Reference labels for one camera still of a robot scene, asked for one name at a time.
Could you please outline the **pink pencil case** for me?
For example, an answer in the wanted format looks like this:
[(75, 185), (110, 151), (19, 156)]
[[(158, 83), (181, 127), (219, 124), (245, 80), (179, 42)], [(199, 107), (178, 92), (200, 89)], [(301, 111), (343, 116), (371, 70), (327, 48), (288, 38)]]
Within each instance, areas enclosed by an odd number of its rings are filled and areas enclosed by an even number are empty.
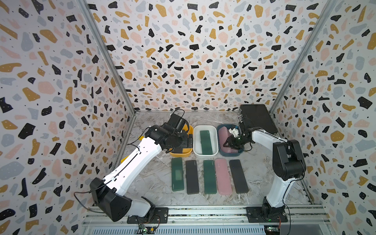
[(214, 165), (219, 194), (224, 196), (231, 195), (232, 186), (227, 161), (225, 159), (216, 159)]
[(226, 154), (235, 154), (238, 153), (238, 150), (232, 149), (230, 147), (225, 147), (224, 144), (226, 143), (227, 139), (232, 136), (232, 134), (229, 132), (229, 129), (225, 126), (221, 127), (218, 130), (219, 134), (219, 144), (220, 144), (220, 149), (222, 152)]

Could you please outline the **light green pencil case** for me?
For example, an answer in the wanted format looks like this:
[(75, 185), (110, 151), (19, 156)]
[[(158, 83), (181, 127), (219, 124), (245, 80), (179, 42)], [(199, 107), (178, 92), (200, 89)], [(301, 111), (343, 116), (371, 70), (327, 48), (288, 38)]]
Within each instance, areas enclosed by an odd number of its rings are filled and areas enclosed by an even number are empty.
[(171, 184), (173, 192), (184, 190), (185, 187), (183, 176), (182, 158), (173, 158), (171, 160)]

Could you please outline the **dark grey pencil case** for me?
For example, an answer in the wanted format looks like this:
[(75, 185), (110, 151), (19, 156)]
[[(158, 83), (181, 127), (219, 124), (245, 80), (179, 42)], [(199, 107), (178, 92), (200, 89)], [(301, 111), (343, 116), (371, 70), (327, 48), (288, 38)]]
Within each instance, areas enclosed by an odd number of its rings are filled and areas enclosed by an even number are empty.
[(196, 160), (186, 161), (187, 194), (199, 193), (199, 181)]
[(234, 186), (237, 194), (248, 193), (249, 188), (244, 175), (240, 160), (229, 161), (230, 170), (233, 177)]

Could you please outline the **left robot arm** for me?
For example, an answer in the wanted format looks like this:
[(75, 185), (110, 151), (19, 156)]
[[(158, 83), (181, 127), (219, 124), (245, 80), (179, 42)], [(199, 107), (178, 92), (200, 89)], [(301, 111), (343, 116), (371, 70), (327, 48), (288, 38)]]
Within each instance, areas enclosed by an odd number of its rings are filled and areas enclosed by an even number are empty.
[(115, 170), (103, 179), (95, 178), (90, 183), (89, 193), (94, 203), (113, 221), (125, 216), (137, 216), (145, 222), (153, 219), (155, 204), (145, 197), (140, 200), (126, 197), (128, 188), (147, 164), (163, 150), (171, 152), (185, 148), (189, 143), (189, 122), (172, 113), (167, 122), (146, 129), (135, 150)]

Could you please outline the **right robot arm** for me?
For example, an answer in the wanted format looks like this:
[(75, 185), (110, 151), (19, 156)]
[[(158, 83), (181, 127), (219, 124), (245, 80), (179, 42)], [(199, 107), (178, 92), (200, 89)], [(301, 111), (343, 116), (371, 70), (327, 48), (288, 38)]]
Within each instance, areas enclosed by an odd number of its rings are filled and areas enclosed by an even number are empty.
[(274, 181), (263, 200), (259, 216), (269, 221), (282, 218), (286, 208), (285, 198), (294, 182), (305, 176), (306, 164), (300, 144), (297, 140), (270, 134), (261, 127), (248, 127), (243, 120), (242, 116), (238, 117), (239, 133), (230, 133), (221, 146), (243, 151), (246, 144), (258, 143), (272, 152)]

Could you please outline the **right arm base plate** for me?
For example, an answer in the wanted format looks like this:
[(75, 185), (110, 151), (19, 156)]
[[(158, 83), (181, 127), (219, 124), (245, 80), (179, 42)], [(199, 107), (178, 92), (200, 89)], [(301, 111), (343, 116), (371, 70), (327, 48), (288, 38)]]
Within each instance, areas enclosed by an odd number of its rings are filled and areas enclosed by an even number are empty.
[(279, 223), (288, 222), (285, 206), (271, 208), (269, 206), (246, 207), (246, 216), (249, 223)]

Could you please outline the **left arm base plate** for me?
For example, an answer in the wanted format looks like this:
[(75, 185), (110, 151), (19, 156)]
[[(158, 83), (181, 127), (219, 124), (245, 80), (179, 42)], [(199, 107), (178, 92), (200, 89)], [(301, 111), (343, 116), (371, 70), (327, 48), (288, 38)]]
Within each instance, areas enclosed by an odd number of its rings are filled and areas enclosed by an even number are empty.
[(167, 224), (168, 207), (156, 207), (147, 213), (144, 217), (130, 216), (127, 218), (127, 224)]

